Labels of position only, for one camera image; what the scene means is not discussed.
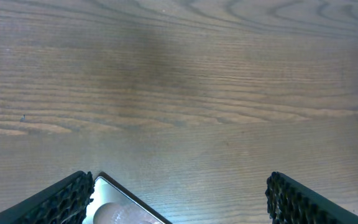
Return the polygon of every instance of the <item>wooden surface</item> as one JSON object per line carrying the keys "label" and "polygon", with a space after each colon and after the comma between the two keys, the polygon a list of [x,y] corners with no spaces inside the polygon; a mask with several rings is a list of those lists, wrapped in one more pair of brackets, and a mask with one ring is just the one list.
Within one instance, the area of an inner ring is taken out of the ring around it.
{"label": "wooden surface", "polygon": [[358,214],[358,1],[0,0],[0,211],[76,170],[173,223],[268,223],[273,170]]}

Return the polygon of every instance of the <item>wooden table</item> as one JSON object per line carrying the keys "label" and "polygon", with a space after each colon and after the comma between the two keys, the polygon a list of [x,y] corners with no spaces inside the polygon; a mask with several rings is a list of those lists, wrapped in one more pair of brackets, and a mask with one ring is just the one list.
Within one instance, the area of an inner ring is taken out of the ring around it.
{"label": "wooden table", "polygon": [[173,223],[271,222],[274,170],[358,215],[358,1],[0,0],[0,211],[76,170]]}

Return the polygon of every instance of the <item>brown wood surface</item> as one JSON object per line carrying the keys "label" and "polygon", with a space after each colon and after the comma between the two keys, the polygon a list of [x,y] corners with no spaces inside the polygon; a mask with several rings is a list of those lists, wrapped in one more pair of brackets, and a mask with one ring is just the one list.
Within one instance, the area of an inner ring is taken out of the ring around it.
{"label": "brown wood surface", "polygon": [[269,222],[273,170],[358,214],[358,1],[0,0],[0,211],[76,170],[174,223]]}

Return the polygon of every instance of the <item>dark wood grain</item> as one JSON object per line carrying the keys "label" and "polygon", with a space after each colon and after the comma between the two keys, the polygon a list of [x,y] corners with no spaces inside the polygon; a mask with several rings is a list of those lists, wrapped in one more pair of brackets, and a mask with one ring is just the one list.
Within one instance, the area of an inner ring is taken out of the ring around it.
{"label": "dark wood grain", "polygon": [[174,223],[268,222],[273,170],[358,214],[358,0],[0,0],[0,211],[76,170]]}
{"label": "dark wood grain", "polygon": [[107,172],[173,223],[268,223],[272,170],[358,215],[358,120],[0,136],[0,210],[76,170]]}

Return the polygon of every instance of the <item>wood grain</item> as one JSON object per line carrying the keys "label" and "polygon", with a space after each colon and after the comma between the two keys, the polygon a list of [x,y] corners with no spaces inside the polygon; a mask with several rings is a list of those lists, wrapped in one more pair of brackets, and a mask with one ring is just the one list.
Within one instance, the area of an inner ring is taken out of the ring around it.
{"label": "wood grain", "polygon": [[0,0],[0,211],[76,170],[173,223],[269,222],[273,170],[358,214],[358,0]]}
{"label": "wood grain", "polygon": [[358,215],[358,119],[0,136],[0,210],[103,170],[173,223],[268,223],[279,170]]}

